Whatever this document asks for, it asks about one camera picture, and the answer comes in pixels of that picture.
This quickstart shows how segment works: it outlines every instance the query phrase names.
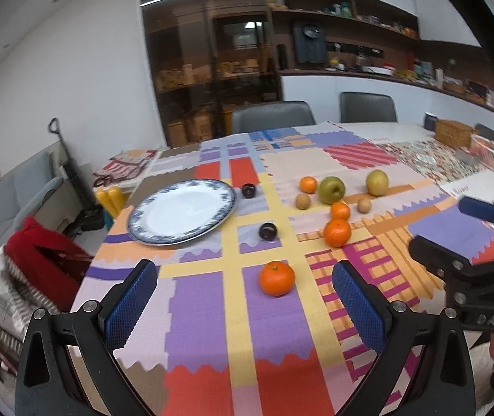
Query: wicker basket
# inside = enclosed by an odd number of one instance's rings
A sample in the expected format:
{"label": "wicker basket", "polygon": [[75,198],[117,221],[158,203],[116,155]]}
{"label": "wicker basket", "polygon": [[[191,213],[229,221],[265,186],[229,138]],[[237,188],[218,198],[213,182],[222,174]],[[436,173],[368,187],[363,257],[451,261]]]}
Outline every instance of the wicker basket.
{"label": "wicker basket", "polygon": [[451,148],[470,147],[470,137],[476,134],[471,126],[454,120],[438,120],[435,124],[434,138]]}
{"label": "wicker basket", "polygon": [[452,92],[454,94],[464,95],[465,88],[460,84],[443,82],[443,90]]}

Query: glass cabinet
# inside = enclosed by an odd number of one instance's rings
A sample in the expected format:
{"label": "glass cabinet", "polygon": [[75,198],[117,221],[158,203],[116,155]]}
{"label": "glass cabinet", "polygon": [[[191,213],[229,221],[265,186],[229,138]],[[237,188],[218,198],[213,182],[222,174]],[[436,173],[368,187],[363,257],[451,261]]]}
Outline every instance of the glass cabinet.
{"label": "glass cabinet", "polygon": [[171,147],[231,134],[231,113],[279,99],[266,0],[142,0]]}

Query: yellow bottle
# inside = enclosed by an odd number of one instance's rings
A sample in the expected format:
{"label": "yellow bottle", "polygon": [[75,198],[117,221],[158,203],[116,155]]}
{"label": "yellow bottle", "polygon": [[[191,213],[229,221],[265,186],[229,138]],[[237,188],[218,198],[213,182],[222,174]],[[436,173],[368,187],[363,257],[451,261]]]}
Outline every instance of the yellow bottle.
{"label": "yellow bottle", "polygon": [[112,216],[113,219],[118,217],[119,211],[116,211],[116,208],[112,204],[112,200],[108,196],[108,192],[104,189],[95,189],[95,197],[99,201],[99,203],[103,206],[104,209],[108,211],[108,213]]}
{"label": "yellow bottle", "polygon": [[120,212],[124,209],[124,205],[126,204],[126,199],[124,198],[124,194],[122,190],[118,186],[112,186],[108,190],[108,197],[112,201],[112,205],[120,214]]}

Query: blue gripper pad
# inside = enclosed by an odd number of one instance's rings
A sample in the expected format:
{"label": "blue gripper pad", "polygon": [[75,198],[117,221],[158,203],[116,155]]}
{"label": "blue gripper pad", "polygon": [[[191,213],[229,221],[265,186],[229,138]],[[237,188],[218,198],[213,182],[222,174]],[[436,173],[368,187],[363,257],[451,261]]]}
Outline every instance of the blue gripper pad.
{"label": "blue gripper pad", "polygon": [[332,271],[332,285],[363,344],[381,353],[386,347],[384,322],[341,262]]}
{"label": "blue gripper pad", "polygon": [[157,269],[149,261],[105,320],[105,345],[108,351],[124,347],[156,286]]}
{"label": "blue gripper pad", "polygon": [[459,201],[459,211],[468,216],[494,223],[494,205],[471,197]]}

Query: green apple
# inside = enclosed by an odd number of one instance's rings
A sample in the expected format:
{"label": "green apple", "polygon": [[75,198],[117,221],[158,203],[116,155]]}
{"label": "green apple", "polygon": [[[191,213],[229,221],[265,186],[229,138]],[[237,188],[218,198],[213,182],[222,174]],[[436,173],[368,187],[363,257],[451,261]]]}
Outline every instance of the green apple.
{"label": "green apple", "polygon": [[323,203],[331,205],[345,195],[345,184],[338,177],[327,177],[318,186],[318,197]]}

